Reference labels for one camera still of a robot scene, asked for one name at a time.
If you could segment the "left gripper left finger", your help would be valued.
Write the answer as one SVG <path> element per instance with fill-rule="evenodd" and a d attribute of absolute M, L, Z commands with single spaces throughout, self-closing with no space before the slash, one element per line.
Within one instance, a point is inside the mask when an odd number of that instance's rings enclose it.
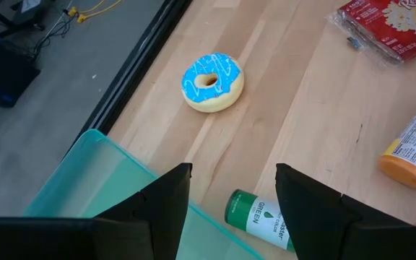
<path fill-rule="evenodd" d="M 0 217 L 0 259 L 175 259 L 193 165 L 90 218 Z"/>

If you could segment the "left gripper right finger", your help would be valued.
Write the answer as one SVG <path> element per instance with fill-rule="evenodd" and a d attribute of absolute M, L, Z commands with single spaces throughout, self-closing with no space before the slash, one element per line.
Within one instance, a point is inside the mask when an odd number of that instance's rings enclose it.
<path fill-rule="evenodd" d="M 416 260 L 416 225 L 276 165 L 279 208 L 299 259 Z"/>

